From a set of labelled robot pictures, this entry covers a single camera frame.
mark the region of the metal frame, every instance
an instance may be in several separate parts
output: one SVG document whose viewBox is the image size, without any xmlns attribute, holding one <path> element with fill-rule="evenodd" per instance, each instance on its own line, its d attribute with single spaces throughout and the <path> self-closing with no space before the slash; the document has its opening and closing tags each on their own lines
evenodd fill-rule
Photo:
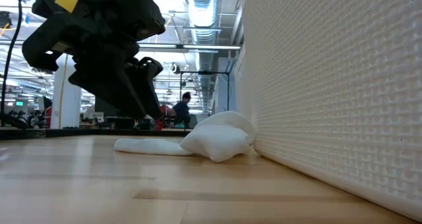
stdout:
<svg viewBox="0 0 422 224">
<path fill-rule="evenodd" d="M 184 73 L 197 73 L 198 75 L 212 75 L 212 74 L 224 74 L 227 76 L 227 110 L 229 111 L 230 103 L 230 72 L 214 72 L 214 71 L 181 71 L 180 72 L 180 100 L 182 100 L 182 82 Z"/>
</svg>

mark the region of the white column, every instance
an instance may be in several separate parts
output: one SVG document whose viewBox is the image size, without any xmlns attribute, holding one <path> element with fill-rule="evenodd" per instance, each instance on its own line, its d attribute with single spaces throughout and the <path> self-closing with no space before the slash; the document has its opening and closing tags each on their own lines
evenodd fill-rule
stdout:
<svg viewBox="0 0 422 224">
<path fill-rule="evenodd" d="M 59 70 L 54 74 L 53 105 L 50 128 L 67 126 L 79 127 L 80 87 L 69 83 L 69 77 L 75 72 L 75 63 L 69 56 L 62 55 L 58 60 Z"/>
</svg>

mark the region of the ceiling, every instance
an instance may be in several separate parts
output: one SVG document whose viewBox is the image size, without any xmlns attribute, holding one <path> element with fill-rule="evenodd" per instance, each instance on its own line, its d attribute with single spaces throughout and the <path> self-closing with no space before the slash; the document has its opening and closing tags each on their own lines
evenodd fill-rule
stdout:
<svg viewBox="0 0 422 224">
<path fill-rule="evenodd" d="M 23 15 L 26 22 L 22 23 L 18 40 L 25 40 L 31 33 L 45 20 L 31 12 L 31 6 L 35 0 L 24 0 L 22 2 Z M 179 43 L 179 44 L 192 44 L 191 31 L 185 29 L 189 26 L 189 17 L 187 14 L 186 0 L 154 0 L 159 6 L 163 17 L 166 20 L 166 31 L 159 35 L 148 38 L 140 43 Z M 17 0 L 0 0 L 0 11 L 8 11 L 11 13 L 12 24 L 16 26 L 18 18 L 18 1 Z M 216 45 L 233 45 L 233 43 L 241 44 L 243 39 L 239 38 L 237 42 L 231 42 L 233 38 L 233 27 L 236 27 L 235 33 L 240 29 L 240 24 L 236 24 L 238 0 L 220 0 L 218 5 L 218 27 L 220 32 L 217 37 Z M 0 36 L 0 74 L 4 72 L 4 65 L 9 46 L 8 41 L 11 40 L 14 34 L 13 30 L 5 30 L 3 35 Z M 227 51 L 213 52 L 215 57 L 227 57 Z M 157 75 L 155 81 L 156 93 L 161 102 L 170 102 L 174 104 L 179 100 L 180 94 L 180 75 L 173 74 L 169 70 L 169 66 L 176 64 L 181 71 L 197 71 L 198 65 L 196 61 L 197 53 L 193 50 L 185 51 L 154 51 L 152 49 L 141 49 L 136 55 L 136 58 L 153 57 L 159 61 L 164 70 Z M 197 74 L 183 74 L 183 78 L 191 79 L 183 88 L 182 93 L 190 91 L 193 98 L 189 105 L 194 111 L 206 111 L 211 108 L 204 108 L 202 101 L 202 90 L 198 85 L 199 79 Z M 26 96 L 36 96 L 43 94 L 52 98 L 54 75 L 45 74 L 33 70 L 25 58 L 22 56 L 22 51 L 19 45 L 13 49 L 13 56 L 9 68 L 8 89 L 10 93 L 7 98 L 21 98 Z M 209 82 L 211 90 L 213 90 L 214 76 L 209 76 L 208 80 L 201 78 L 201 83 Z M 85 108 L 93 105 L 95 97 L 82 91 L 82 104 Z M 36 100 L 32 102 L 33 106 L 37 106 Z"/>
</svg>

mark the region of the black cable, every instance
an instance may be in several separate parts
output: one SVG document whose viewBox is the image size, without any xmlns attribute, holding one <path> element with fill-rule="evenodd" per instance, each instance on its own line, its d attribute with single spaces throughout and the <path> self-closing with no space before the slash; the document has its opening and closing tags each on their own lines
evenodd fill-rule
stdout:
<svg viewBox="0 0 422 224">
<path fill-rule="evenodd" d="M 11 41 L 11 44 L 9 46 L 9 51 L 7 52 L 7 58 L 5 63 L 5 73 L 3 75 L 3 85 L 1 87 L 1 111 L 0 114 L 5 113 L 5 100 L 6 100 L 6 80 L 7 80 L 7 74 L 9 73 L 9 65 L 11 63 L 11 57 L 12 57 L 12 51 L 13 47 L 15 46 L 15 41 L 18 38 L 20 25 L 22 24 L 22 0 L 18 0 L 18 25 L 16 26 L 15 34 L 13 34 L 13 38 Z M 1 126 L 5 126 L 5 122 L 1 121 Z"/>
</svg>

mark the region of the person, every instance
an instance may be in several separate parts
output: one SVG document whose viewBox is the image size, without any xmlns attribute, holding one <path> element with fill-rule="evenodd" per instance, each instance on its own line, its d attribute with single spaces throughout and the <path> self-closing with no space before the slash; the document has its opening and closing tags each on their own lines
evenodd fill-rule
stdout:
<svg viewBox="0 0 422 224">
<path fill-rule="evenodd" d="M 189 117 L 189 106 L 187 104 L 191 101 L 191 93 L 186 92 L 182 96 L 182 101 L 173 106 L 173 110 L 176 112 L 178 121 L 183 121 L 185 128 L 188 127 L 191 118 Z"/>
</svg>

